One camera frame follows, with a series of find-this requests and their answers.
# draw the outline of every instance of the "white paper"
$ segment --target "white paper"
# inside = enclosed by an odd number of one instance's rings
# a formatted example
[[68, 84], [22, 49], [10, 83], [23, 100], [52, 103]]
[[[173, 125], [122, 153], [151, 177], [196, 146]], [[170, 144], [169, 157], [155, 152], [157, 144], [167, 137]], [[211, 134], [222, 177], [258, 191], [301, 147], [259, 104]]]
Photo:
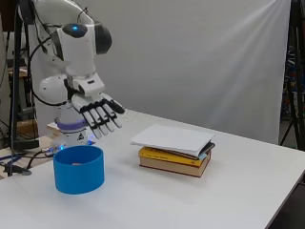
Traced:
[[132, 144], [198, 156], [214, 134], [153, 125], [132, 139]]

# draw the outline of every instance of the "book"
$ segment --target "book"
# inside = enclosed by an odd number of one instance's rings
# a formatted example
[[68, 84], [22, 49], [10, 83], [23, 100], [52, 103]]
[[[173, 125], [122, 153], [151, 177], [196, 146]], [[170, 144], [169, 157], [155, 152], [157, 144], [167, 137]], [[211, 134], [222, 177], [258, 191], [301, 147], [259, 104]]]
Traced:
[[133, 145], [177, 151], [198, 157], [203, 147], [214, 137], [214, 134], [187, 130], [183, 128], [152, 125], [132, 138]]
[[167, 152], [164, 150], [154, 149], [151, 147], [143, 147], [139, 151], [140, 157], [150, 158], [150, 159], [158, 159], [158, 160], [165, 160], [169, 162], [175, 162], [180, 164], [188, 164], [199, 167], [203, 161], [203, 159], [207, 156], [204, 154], [202, 159], [193, 159], [187, 158], [180, 155], [173, 154], [172, 152]]
[[193, 176], [193, 177], [201, 177], [207, 165], [209, 164], [210, 160], [211, 160], [211, 151], [207, 153], [207, 157], [202, 161], [199, 167], [173, 163], [164, 160], [151, 159], [146, 157], [140, 157], [140, 166], [151, 169], [162, 170], [162, 171], [168, 171], [177, 174]]
[[174, 154], [174, 155], [190, 158], [190, 159], [201, 159], [201, 160], [203, 160], [206, 153], [209, 152], [214, 146], [215, 146], [215, 144], [210, 141], [205, 147], [202, 148], [202, 150], [200, 151], [198, 156], [190, 156], [190, 155], [186, 155], [186, 154], [183, 154], [183, 153], [180, 153], [180, 152], [177, 152], [177, 151], [167, 151], [167, 150], [163, 150], [163, 151]]

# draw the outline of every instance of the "black cable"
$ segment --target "black cable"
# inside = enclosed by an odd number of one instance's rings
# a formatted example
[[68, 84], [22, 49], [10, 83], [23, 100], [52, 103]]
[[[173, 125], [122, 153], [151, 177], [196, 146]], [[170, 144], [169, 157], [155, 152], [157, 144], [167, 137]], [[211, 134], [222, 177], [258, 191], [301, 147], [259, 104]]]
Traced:
[[2, 124], [5, 125], [6, 127], [9, 127], [9, 125], [7, 123], [5, 123], [4, 121], [2, 121], [1, 119], [0, 119], [0, 122], [2, 122]]
[[[36, 21], [34, 21], [34, 26], [35, 26], [35, 30], [36, 30], [36, 38], [37, 38], [37, 41], [38, 41], [39, 44], [42, 44], [42, 41], [41, 41], [41, 39], [40, 39], [40, 37], [39, 37], [39, 32], [38, 32], [38, 29], [37, 29]], [[48, 52], [47, 49], [46, 49], [46, 47], [43, 46], [43, 45], [41, 45], [41, 49], [42, 49], [42, 51], [43, 51], [44, 53], [47, 53], [47, 52]]]
[[40, 49], [40, 47], [42, 47], [45, 43], [47, 43], [48, 41], [51, 40], [51, 37], [49, 36], [48, 38], [44, 39], [40, 44], [38, 44], [36, 46], [36, 48], [31, 52], [30, 54], [30, 59], [29, 59], [29, 63], [31, 62], [32, 58], [34, 57], [35, 53]]
[[293, 127], [293, 124], [294, 124], [294, 121], [291, 120], [290, 123], [289, 123], [289, 126], [288, 126], [288, 128], [287, 128], [287, 130], [286, 130], [286, 132], [285, 132], [285, 135], [283, 136], [282, 140], [281, 140], [280, 143], [279, 143], [280, 146], [282, 146], [282, 145], [284, 144], [284, 142], [285, 142], [285, 140], [286, 140], [286, 138], [287, 138], [288, 133], [290, 132], [290, 130], [291, 130], [292, 127]]
[[[30, 40], [29, 40], [29, 28], [28, 28], [28, 25], [24, 24], [24, 29], [25, 29], [25, 34], [26, 34], [27, 58], [28, 58], [28, 60], [30, 60]], [[29, 62], [28, 63], [28, 72], [29, 72], [30, 69], [31, 69], [31, 63]], [[35, 132], [35, 127], [34, 127], [34, 117], [31, 119], [31, 126], [32, 126], [32, 130], [33, 130], [33, 139], [36, 139], [36, 132]]]
[[7, 44], [6, 44], [6, 49], [5, 49], [4, 67], [3, 67], [3, 71], [2, 71], [2, 78], [1, 78], [1, 82], [0, 82], [0, 89], [2, 87], [4, 76], [5, 76], [5, 73], [6, 73], [6, 68], [7, 68], [7, 58], [8, 58], [9, 42], [10, 42], [10, 31], [8, 31], [8, 34], [7, 34]]
[[32, 132], [33, 132], [33, 134], [34, 134], [34, 139], [36, 139], [36, 129], [35, 129], [35, 125], [34, 125], [34, 119], [35, 119], [35, 113], [36, 113], [36, 111], [35, 111], [35, 108], [34, 107], [32, 107], [33, 108], [33, 117], [32, 117], [32, 119], [31, 119], [31, 126], [32, 126]]
[[40, 101], [41, 103], [45, 104], [45, 105], [48, 105], [48, 106], [51, 106], [51, 107], [59, 107], [59, 106], [62, 106], [62, 105], [65, 105], [66, 102], [62, 102], [62, 103], [49, 103], [49, 102], [46, 102], [44, 100], [42, 100], [40, 97], [38, 97], [38, 95], [34, 92], [33, 90], [33, 87], [32, 87], [32, 84], [30, 85], [30, 90], [32, 92], [32, 94], [35, 96], [35, 98], [38, 99], [38, 101]]
[[14, 58], [13, 58], [13, 77], [12, 77], [12, 94], [11, 94], [11, 102], [10, 102], [10, 172], [8, 172], [8, 176], [12, 175], [13, 168], [13, 155], [14, 155], [14, 141], [16, 139], [16, 130], [17, 130], [17, 103], [18, 99], [16, 96], [18, 95], [18, 82], [16, 80], [19, 79], [19, 61], [20, 61], [20, 47], [21, 47], [21, 32], [22, 32], [22, 20], [19, 16], [19, 2], [16, 4], [15, 13], [14, 13]]
[[32, 7], [32, 9], [33, 9], [33, 11], [34, 11], [34, 13], [35, 13], [35, 15], [36, 15], [38, 21], [40, 22], [41, 26], [44, 28], [44, 30], [46, 31], [46, 33], [47, 33], [48, 35], [51, 35], [51, 33], [50, 33], [48, 27], [41, 21], [39, 15], [38, 15], [38, 13], [37, 13], [37, 10], [36, 10], [36, 7], [35, 7], [34, 3], [33, 3], [32, 1], [30, 1], [30, 4], [31, 4], [31, 7]]
[[2, 138], [0, 139], [0, 141], [2, 142], [2, 148], [5, 148], [6, 137], [4, 135], [4, 132], [2, 131], [2, 128], [0, 128], [0, 134], [2, 136]]
[[24, 53], [26, 53], [26, 50], [25, 49], [21, 49], [21, 53], [20, 53], [20, 58], [22, 57], [22, 55], [24, 54]]
[[81, 15], [83, 12], [87, 14], [87, 12], [88, 12], [88, 7], [85, 7], [82, 11], [80, 11], [80, 12], [78, 13], [76, 23], [78, 23], [79, 18], [80, 18], [80, 15]]
[[48, 28], [62, 28], [63, 26], [62, 25], [49, 25], [49, 24], [45, 24], [46, 25], [46, 27], [48, 27]]
[[41, 154], [43, 154], [43, 153], [44, 153], [44, 152], [40, 151], [40, 152], [37, 152], [36, 154], [34, 154], [33, 156], [30, 157], [30, 161], [29, 161], [29, 163], [28, 163], [27, 170], [31, 168], [31, 164], [32, 164], [32, 162], [33, 162], [35, 159], [40, 159], [40, 158], [42, 159], [42, 158], [51, 158], [51, 157], [53, 157], [53, 155], [51, 155], [51, 156], [44, 156], [44, 157], [37, 157], [37, 156], [39, 156], [39, 155], [41, 155]]
[[35, 103], [34, 103], [34, 95], [33, 93], [30, 94], [30, 101], [31, 101], [31, 106], [33, 108], [33, 118], [31, 120], [31, 125], [32, 125], [32, 129], [34, 132], [34, 137], [36, 137], [36, 133], [35, 133], [35, 127], [34, 127], [34, 119], [37, 120], [37, 112], [36, 112], [36, 107], [35, 107]]

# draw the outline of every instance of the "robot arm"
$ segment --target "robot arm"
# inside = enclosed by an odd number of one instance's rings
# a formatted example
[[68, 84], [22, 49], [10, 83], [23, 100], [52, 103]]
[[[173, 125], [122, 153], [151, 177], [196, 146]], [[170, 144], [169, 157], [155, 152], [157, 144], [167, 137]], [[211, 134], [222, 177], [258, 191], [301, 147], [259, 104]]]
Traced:
[[104, 94], [105, 85], [93, 60], [111, 47], [110, 32], [72, 0], [32, 0], [30, 4], [41, 24], [40, 38], [51, 37], [46, 44], [48, 55], [65, 63], [63, 73], [41, 82], [40, 93], [48, 101], [67, 100], [68, 106], [83, 115], [97, 138], [113, 132], [114, 126], [120, 128], [122, 122], [117, 114], [125, 110]]

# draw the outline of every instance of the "blue bowl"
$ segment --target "blue bowl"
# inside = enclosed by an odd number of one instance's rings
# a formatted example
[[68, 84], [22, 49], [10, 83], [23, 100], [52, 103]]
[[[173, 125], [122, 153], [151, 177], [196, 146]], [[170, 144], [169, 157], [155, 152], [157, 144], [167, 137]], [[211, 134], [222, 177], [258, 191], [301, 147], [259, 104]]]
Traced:
[[103, 151], [94, 146], [74, 146], [53, 158], [56, 189], [65, 194], [84, 194], [104, 183]]

